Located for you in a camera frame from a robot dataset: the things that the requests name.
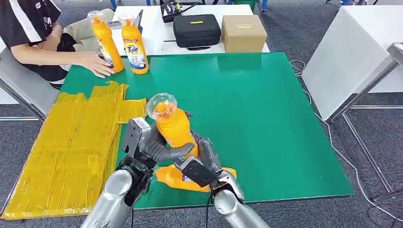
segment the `cardboard box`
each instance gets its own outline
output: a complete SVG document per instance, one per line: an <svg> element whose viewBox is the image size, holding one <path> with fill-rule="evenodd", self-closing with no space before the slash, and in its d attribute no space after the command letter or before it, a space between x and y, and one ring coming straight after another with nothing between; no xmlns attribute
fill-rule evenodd
<svg viewBox="0 0 403 228"><path fill-rule="evenodd" d="M267 33L257 15L222 16L225 52L262 52Z"/></svg>

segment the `black bag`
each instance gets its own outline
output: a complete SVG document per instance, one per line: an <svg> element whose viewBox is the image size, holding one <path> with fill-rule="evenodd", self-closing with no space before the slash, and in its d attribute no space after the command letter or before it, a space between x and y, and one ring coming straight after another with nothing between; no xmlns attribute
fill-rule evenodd
<svg viewBox="0 0 403 228"><path fill-rule="evenodd" d="M176 16L173 33L181 48L205 47L218 44L221 29L212 14Z"/></svg>

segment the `black shirt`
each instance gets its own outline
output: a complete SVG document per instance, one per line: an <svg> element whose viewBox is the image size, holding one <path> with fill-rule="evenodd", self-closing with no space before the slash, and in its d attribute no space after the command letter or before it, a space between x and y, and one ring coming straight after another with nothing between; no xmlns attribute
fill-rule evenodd
<svg viewBox="0 0 403 228"><path fill-rule="evenodd" d="M8 47L46 41L60 16L52 0L1 0L0 36Z"/></svg>
<svg viewBox="0 0 403 228"><path fill-rule="evenodd" d="M52 32L52 24L60 16L60 9L52 0L0 0L0 37L8 48L46 41ZM74 51L74 39L62 34L57 51ZM60 66L23 64L54 84L63 83L67 71Z"/></svg>

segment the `green tabletop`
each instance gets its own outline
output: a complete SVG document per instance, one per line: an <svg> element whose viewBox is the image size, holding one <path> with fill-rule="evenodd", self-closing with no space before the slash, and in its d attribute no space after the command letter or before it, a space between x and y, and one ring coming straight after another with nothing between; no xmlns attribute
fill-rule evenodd
<svg viewBox="0 0 403 228"><path fill-rule="evenodd" d="M174 95L193 113L191 128L214 143L223 167L236 169L247 202L353 194L284 53L148 58L144 75L134 75L126 58L126 69L106 79L73 66L61 91L89 97L93 86L114 80L129 85L126 99ZM118 160L123 156L119 151ZM153 177L135 208L205 205L207 197Z"/></svg>

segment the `yellow plastic bag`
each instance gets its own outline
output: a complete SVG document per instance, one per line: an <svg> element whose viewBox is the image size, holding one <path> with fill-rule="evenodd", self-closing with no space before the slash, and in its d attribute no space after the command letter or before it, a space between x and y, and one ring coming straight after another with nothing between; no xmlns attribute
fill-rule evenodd
<svg viewBox="0 0 403 228"><path fill-rule="evenodd" d="M83 94L60 93L32 146L2 218L90 212L115 170L119 123L145 116L145 99L124 101L127 85L109 82Z"/></svg>

